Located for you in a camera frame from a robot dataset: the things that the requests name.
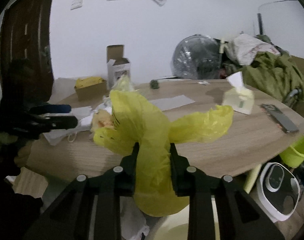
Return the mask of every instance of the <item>yellow plastic bag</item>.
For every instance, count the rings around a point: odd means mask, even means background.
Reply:
[[[139,93],[112,90],[114,129],[99,128],[94,141],[123,156],[132,153],[135,142],[140,150],[136,165],[134,200],[151,216],[175,214],[189,203],[172,188],[170,142],[209,142],[227,132],[233,109],[216,106],[207,113],[193,113],[170,122],[162,111]]]

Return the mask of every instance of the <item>smartphone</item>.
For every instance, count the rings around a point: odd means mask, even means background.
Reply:
[[[295,123],[293,123],[275,105],[262,104],[261,107],[274,119],[274,121],[281,125],[284,132],[295,133],[299,131],[299,128],[295,125]]]

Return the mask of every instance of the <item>wooden door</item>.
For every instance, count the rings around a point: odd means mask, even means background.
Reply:
[[[17,0],[4,14],[0,35],[3,97],[48,101],[53,74],[49,46],[52,0]]]

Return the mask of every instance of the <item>white cardboard box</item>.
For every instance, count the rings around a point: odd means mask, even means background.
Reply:
[[[123,57],[124,45],[112,45],[107,47],[108,87],[111,89],[115,82],[124,74],[130,78],[131,63]]]

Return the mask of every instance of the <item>white appliance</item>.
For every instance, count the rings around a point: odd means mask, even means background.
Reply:
[[[267,163],[257,179],[254,200],[272,222],[285,221],[294,212],[300,187],[293,174],[279,163]]]

